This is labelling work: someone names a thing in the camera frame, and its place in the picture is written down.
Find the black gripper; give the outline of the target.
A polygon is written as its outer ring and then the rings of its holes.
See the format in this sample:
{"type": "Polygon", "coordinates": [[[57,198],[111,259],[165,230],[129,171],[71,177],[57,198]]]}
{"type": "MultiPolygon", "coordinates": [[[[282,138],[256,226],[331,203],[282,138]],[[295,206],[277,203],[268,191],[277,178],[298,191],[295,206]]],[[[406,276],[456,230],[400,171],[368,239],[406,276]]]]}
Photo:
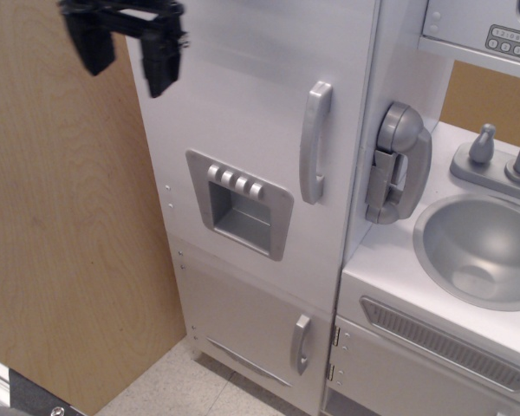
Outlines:
{"type": "Polygon", "coordinates": [[[140,36],[142,66],[152,98],[179,79],[182,49],[188,46],[178,1],[59,1],[71,40],[93,76],[114,60],[110,32],[140,36]]]}

